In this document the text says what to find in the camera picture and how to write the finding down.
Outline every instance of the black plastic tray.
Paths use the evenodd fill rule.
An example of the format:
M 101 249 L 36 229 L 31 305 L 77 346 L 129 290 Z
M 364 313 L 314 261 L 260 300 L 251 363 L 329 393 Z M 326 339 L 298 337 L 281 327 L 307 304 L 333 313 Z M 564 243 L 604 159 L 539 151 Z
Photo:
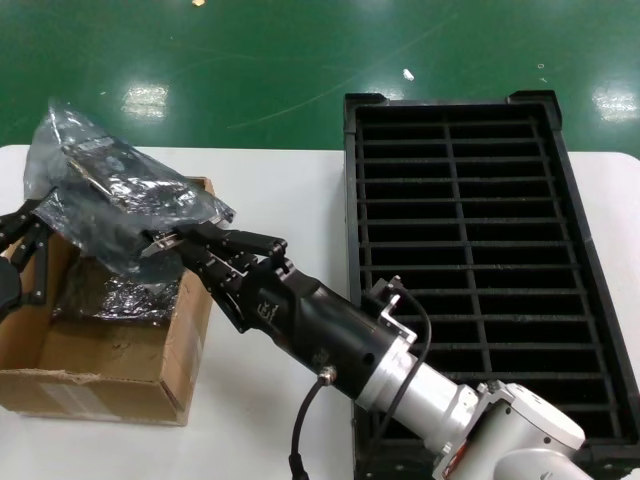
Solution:
M 583 427 L 582 468 L 620 478 L 640 466 L 638 387 L 561 130 L 552 91 L 493 103 L 347 95 L 351 298 L 400 275 L 430 313 L 431 366 L 472 386 L 527 386 Z M 396 313 L 418 350 L 419 318 Z M 356 408 L 356 460 L 381 417 Z M 370 473 L 430 471 L 395 423 Z

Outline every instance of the open cardboard box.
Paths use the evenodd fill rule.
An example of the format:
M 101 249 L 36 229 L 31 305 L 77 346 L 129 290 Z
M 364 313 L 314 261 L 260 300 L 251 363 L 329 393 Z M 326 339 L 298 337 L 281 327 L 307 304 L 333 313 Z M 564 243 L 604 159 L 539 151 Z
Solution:
M 211 182 L 203 182 L 213 192 Z M 51 322 L 76 249 L 49 240 L 47 305 L 0 323 L 0 405 L 28 415 L 185 425 L 212 300 L 186 272 L 167 328 Z M 33 283 L 33 265 L 22 275 Z

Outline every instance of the transparent plastic bag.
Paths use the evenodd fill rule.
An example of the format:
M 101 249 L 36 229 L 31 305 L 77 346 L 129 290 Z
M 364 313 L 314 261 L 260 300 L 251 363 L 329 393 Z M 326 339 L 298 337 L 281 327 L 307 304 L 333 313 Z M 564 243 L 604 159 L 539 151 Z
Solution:
M 110 272 L 94 258 L 81 257 L 69 269 L 53 318 L 167 326 L 178 290 L 179 281 L 142 285 Z
M 230 223 L 235 212 L 177 172 L 51 101 L 27 156 L 25 197 L 36 214 L 110 270 L 143 283 L 182 272 L 171 251 L 141 259 L 148 233 L 188 223 Z

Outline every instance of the green floor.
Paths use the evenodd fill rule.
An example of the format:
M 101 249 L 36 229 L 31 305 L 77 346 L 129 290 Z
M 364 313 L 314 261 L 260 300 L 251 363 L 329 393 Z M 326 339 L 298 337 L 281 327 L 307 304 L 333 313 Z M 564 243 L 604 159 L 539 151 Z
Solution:
M 639 25 L 636 0 L 0 0 L 0 145 L 51 95 L 138 145 L 340 149 L 346 92 L 554 89 L 569 149 L 640 157 Z

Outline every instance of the robotic arm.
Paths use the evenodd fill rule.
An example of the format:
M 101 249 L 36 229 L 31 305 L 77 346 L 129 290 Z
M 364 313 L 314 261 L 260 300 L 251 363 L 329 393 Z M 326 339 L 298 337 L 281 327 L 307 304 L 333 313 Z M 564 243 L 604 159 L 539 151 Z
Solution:
M 0 217 L 0 252 L 22 238 L 11 259 L 0 258 L 0 321 L 46 298 L 46 239 L 51 231 L 27 202 Z M 196 273 L 235 328 L 258 329 L 365 409 L 387 411 L 416 357 L 417 336 L 391 313 L 400 279 L 379 282 L 357 308 L 286 258 L 286 241 L 211 223 L 150 235 L 143 255 L 174 249 Z M 20 272 L 35 256 L 34 291 Z M 436 454 L 436 480 L 588 480 L 571 462 L 584 432 L 565 414 L 516 384 L 495 381 L 475 390 L 427 364 L 417 369 L 394 418 Z

